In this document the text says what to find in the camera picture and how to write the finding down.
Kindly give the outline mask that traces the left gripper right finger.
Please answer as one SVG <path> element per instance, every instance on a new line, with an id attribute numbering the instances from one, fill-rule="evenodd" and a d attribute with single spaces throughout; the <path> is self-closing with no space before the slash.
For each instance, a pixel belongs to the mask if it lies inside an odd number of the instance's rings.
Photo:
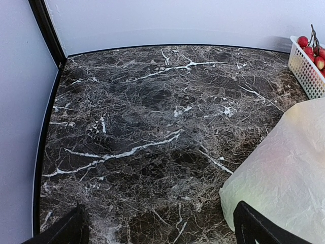
<path id="1" fill-rule="evenodd" d="M 292 235 L 244 201 L 234 211 L 237 243 L 292 243 Z"/>

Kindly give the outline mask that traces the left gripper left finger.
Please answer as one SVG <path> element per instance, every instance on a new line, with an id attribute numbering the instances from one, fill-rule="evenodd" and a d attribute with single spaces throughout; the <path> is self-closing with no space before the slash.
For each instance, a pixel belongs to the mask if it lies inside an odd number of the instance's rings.
<path id="1" fill-rule="evenodd" d="M 75 208 L 50 228 L 23 242 L 37 243 L 89 243 L 89 215 L 85 205 L 77 203 Z"/>

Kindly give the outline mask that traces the red cherry bunch toy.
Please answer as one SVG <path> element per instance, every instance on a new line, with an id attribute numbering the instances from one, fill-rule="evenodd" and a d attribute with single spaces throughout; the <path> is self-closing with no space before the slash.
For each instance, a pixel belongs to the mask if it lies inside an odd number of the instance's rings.
<path id="1" fill-rule="evenodd" d="M 324 48 L 321 46 L 315 28 L 311 24 L 311 37 L 300 36 L 297 44 L 306 53 L 309 59 L 315 64 L 321 75 L 324 77 Z"/>

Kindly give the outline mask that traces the banana print plastic bag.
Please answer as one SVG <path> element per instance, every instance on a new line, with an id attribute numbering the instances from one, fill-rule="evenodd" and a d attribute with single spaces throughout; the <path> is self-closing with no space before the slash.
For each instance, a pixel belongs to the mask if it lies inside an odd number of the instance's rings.
<path id="1" fill-rule="evenodd" d="M 231 229 L 244 201 L 296 236 L 324 243 L 324 99 L 288 109 L 219 194 Z"/>

